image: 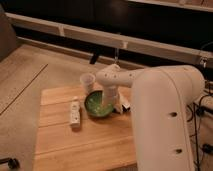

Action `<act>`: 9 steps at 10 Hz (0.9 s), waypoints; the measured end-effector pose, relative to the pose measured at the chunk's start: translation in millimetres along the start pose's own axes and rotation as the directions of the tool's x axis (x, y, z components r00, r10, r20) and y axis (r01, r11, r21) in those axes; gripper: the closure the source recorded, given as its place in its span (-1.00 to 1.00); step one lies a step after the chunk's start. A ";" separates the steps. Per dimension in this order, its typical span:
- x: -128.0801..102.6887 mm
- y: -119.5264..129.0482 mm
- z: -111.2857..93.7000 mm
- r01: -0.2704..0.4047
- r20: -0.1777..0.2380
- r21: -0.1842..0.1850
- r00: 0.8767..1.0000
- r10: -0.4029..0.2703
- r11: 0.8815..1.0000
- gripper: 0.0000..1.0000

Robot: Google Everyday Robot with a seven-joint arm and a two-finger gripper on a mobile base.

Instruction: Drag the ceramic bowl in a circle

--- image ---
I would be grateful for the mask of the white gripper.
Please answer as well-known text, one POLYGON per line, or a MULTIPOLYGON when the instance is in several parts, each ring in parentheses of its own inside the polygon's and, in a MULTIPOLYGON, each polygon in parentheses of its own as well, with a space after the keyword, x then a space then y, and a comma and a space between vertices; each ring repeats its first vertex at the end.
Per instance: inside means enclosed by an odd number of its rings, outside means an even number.
POLYGON ((111 104, 118 106, 120 103, 120 95, 117 86, 105 87, 103 89, 103 104, 111 104))

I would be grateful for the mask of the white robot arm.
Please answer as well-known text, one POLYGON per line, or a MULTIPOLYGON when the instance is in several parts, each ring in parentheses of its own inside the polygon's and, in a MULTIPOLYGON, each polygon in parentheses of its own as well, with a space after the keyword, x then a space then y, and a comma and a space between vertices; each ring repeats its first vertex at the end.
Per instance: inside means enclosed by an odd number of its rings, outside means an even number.
POLYGON ((186 108, 204 90, 202 73, 191 65, 122 71, 112 64, 96 74, 103 100, 114 86, 131 89, 131 118, 139 171, 195 171, 186 108))

